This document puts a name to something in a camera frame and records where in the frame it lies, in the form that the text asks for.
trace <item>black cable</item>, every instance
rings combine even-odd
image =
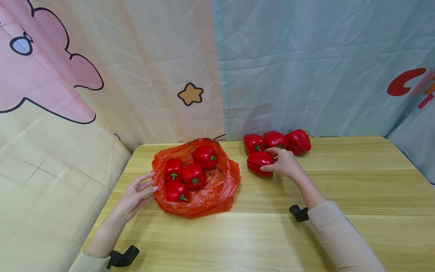
[[[225,135],[226,135],[226,134],[222,134],[222,135],[220,135],[220,136],[217,136],[217,137],[214,138],[213,140],[219,139],[220,137],[225,136]]]

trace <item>red letter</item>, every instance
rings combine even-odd
[[[406,82],[410,81],[415,77],[421,76],[425,72],[426,68],[417,68],[402,73],[390,83],[387,89],[387,93],[392,96],[401,96],[407,94],[411,87],[404,87]]]

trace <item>wood grain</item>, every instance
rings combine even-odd
[[[335,201],[387,271],[433,271],[435,190],[381,137],[313,138],[299,161]],[[154,154],[178,144],[146,144],[131,157],[84,246]],[[140,249],[134,263],[113,271],[334,271],[309,224],[288,213],[303,205],[285,177],[259,178],[246,168],[241,141],[221,142],[241,169],[230,212],[194,220],[162,212],[153,202],[127,224],[116,249]]]

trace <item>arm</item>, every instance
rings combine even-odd
[[[292,179],[298,187],[309,211],[309,222],[316,238],[339,272],[385,271],[357,230],[334,202],[307,176],[293,153],[279,148],[267,152],[278,156],[275,164],[263,166],[263,171],[274,171]]]
[[[154,198],[153,193],[157,190],[157,187],[151,187],[154,180],[142,183],[153,176],[154,173],[143,175],[127,187],[123,196],[101,223],[89,244],[79,254],[69,272],[107,271],[107,264],[110,260],[109,254],[114,249],[125,225],[139,212],[144,204]]]

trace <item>red bell pepper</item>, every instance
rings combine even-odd
[[[216,150],[208,145],[198,146],[192,152],[192,158],[204,169],[212,169],[216,166],[216,164],[218,164],[219,160],[219,156]]]
[[[264,138],[258,134],[248,134],[243,136],[243,144],[246,155],[252,152],[264,151]]]
[[[253,152],[247,159],[248,169],[256,173],[260,177],[271,177],[273,172],[265,172],[260,170],[263,165],[271,165],[275,163],[275,159],[272,154],[266,151]]]
[[[180,181],[170,181],[165,185],[165,196],[168,201],[189,201],[190,192]]]
[[[311,150],[311,142],[308,135],[302,129],[290,131],[286,136],[287,150],[295,156],[301,156]]]
[[[164,171],[164,181],[181,181],[181,174],[183,173],[183,162],[180,158],[170,158],[166,161]]]
[[[205,186],[207,175],[201,165],[194,161],[184,167],[183,180],[189,189],[199,189]]]
[[[267,148],[286,148],[287,140],[285,136],[277,131],[270,131],[264,134]]]

